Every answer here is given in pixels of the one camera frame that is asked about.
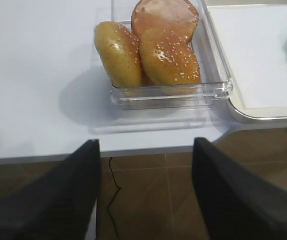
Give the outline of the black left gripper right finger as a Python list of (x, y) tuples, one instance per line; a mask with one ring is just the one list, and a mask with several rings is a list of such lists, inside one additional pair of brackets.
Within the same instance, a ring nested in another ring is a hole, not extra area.
[(194, 140), (192, 183), (211, 240), (287, 240), (287, 191)]

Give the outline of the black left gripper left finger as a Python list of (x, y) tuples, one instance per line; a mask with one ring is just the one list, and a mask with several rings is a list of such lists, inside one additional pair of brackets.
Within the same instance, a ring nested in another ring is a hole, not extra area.
[(98, 140), (0, 199), (0, 240), (95, 240), (101, 187)]

